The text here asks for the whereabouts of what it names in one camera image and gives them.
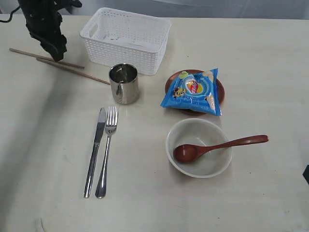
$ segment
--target snack package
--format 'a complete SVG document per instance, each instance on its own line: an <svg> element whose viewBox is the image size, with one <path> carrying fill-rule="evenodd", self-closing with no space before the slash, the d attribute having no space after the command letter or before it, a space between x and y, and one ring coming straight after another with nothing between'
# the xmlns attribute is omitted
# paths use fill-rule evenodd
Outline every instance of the snack package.
<svg viewBox="0 0 309 232"><path fill-rule="evenodd" d="M217 92L218 69L190 74L183 71L170 84L161 106L221 115Z"/></svg>

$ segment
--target wooden spoon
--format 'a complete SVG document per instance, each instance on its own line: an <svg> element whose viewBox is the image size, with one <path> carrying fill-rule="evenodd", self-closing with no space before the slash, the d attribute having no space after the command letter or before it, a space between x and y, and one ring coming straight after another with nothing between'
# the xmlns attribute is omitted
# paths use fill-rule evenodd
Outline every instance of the wooden spoon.
<svg viewBox="0 0 309 232"><path fill-rule="evenodd" d="M230 147L230 146L242 146L249 144L260 144L268 141L267 135L255 135L242 139L233 140L224 144L215 146L197 146L192 144L183 144L176 147L173 151L174 158L180 163L189 163L195 161L206 152L214 149Z"/></svg>

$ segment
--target wooden plate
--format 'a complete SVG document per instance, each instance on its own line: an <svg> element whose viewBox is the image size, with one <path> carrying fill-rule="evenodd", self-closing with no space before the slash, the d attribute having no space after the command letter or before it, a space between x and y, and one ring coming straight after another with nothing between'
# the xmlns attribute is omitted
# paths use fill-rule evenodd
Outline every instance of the wooden plate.
<svg viewBox="0 0 309 232"><path fill-rule="evenodd" d="M187 70L181 70L179 72L174 73L172 76L170 76L170 78L167 80L167 82L165 84L165 93L168 92L170 84L173 82L173 80L175 80L178 77L178 75L182 71L186 71L186 72L191 73L191 74L204 72L204 71L196 70L196 69L187 69ZM225 91L224 91L223 85L221 84L221 82L218 79L217 79L217 90L218 90L219 104L221 105L221 103L224 100ZM186 114L195 115L195 116L205 114L203 112L197 112L197 111L193 111L193 110L184 110L184 109L179 109L179 110L181 110L182 112L184 112Z"/></svg>

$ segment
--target spoon handle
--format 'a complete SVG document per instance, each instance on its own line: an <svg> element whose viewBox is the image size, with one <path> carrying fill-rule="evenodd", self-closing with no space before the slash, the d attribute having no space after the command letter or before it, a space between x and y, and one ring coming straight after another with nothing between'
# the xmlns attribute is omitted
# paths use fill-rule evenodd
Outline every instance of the spoon handle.
<svg viewBox="0 0 309 232"><path fill-rule="evenodd" d="M255 136L250 136L250 137L246 137L246 138L236 139L236 140L224 143L224 144L211 146L211 149L214 150L214 149L230 147L230 146L260 144L260 143L266 143L267 141L268 141L268 136L261 134L261 135L255 135Z"/></svg>

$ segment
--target knife blade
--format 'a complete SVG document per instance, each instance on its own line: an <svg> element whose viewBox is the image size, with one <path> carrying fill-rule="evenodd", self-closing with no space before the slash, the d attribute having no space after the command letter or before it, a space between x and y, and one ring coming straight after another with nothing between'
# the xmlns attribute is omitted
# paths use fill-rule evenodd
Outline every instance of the knife blade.
<svg viewBox="0 0 309 232"><path fill-rule="evenodd" d="M101 142L101 139L104 133L105 121L106 121L105 109L101 108L100 114L98 116L97 130L96 130L96 135L95 135L95 139L93 143L92 154L91 154L88 173L87 173L86 185L84 189L85 198L89 198L90 196L93 176L94 176L94 172L96 168L98 148L100 147L100 142Z"/></svg>

